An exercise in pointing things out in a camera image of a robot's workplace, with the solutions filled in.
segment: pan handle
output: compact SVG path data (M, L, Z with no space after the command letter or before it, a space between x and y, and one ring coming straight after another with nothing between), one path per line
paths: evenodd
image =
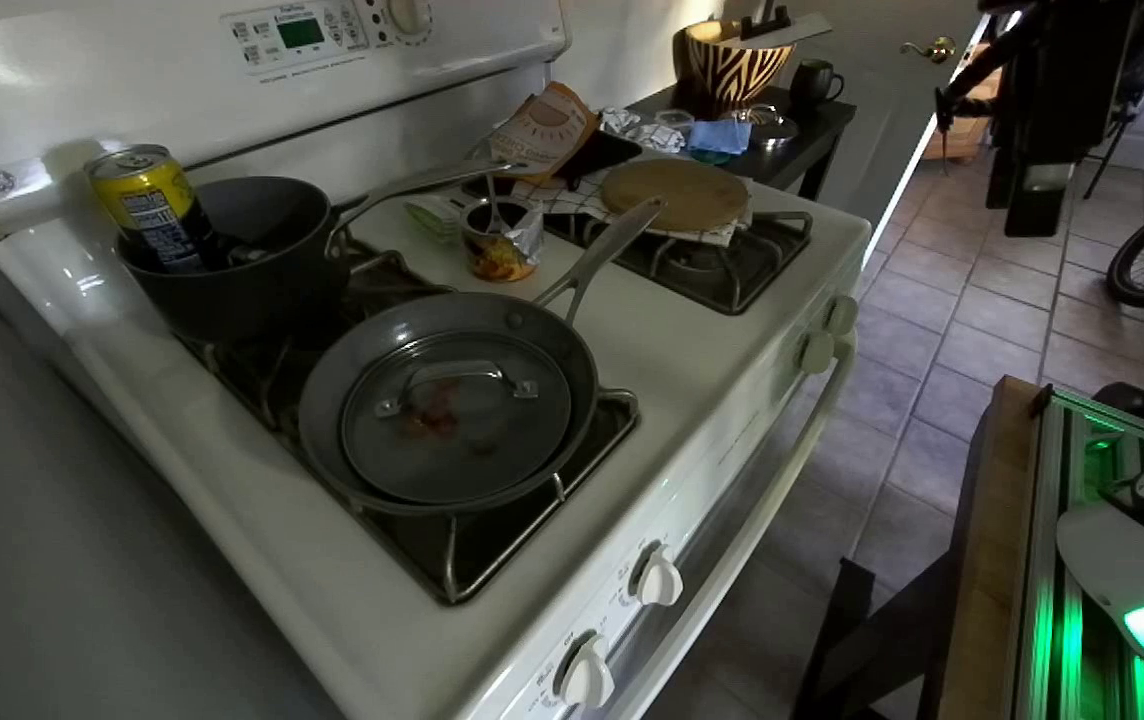
M446 385L470 385L470 378L487 378L487 385L509 385L514 400L535 400L540 386L534 378L509 375L497 358L446 358L446 363L425 363L407 371L407 385L399 397L376 400L376 417L407 417L428 407L442 397Z
M575 319L575 306L590 291L590 278L602 276L603 262L613 262L659 213L659 198L648 197L637 206L629 206L626 215L617 215L590 247L586 255L555 278L549 285L535 302L552 302L555 294L565 294L569 286L575 291L569 302L569 323Z

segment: burner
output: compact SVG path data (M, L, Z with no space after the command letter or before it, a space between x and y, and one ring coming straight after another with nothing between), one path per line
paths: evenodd
M296 404L317 358L370 315L446 291L403 266L395 250L343 244L348 286L338 310L317 315L294 334L248 345L190 345L190 350L269 427L301 453ZM593 427L572 459L543 488L518 502L459 515L382 515L343 488L323 483L373 534L442 600L464 603L514 559L523 539L602 467L602 459L637 427L642 411L626 393L602 393Z
M543 226L586 247L593 237L603 230L603 220L572 213L572 215L549 215ZM777 213L777 215L755 215L749 226L732 237L727 247L643 230L633 247L621 250L617 262L713 310L739 315L808 247L808 239L814 239L808 213Z

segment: black pot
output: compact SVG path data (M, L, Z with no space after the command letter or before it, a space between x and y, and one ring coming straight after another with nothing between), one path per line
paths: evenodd
M320 186L246 174L206 184L196 197L232 247L227 266L164 273L122 244L122 261L178 334L206 345L286 334L341 294L343 262L323 250L338 213Z

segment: pot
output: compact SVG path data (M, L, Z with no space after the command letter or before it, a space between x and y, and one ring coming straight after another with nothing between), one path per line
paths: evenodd
M227 239L227 266L164 273L122 244L122 261L178 334L202 345L286 334L341 294L343 262L327 255L338 213L320 186L241 174L206 184L196 197Z
M655 215L626 213L535 302L450 291L341 334L301 397L309 465L348 501L392 511L480 511L527 494L575 453L602 397L572 330L590 278ZM552 302L572 286L569 319Z

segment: can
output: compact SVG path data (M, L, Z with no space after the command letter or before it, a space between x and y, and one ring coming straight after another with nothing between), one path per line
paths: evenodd
M164 273L224 266L224 244L164 143L133 143L89 165L92 197L118 220L124 250Z

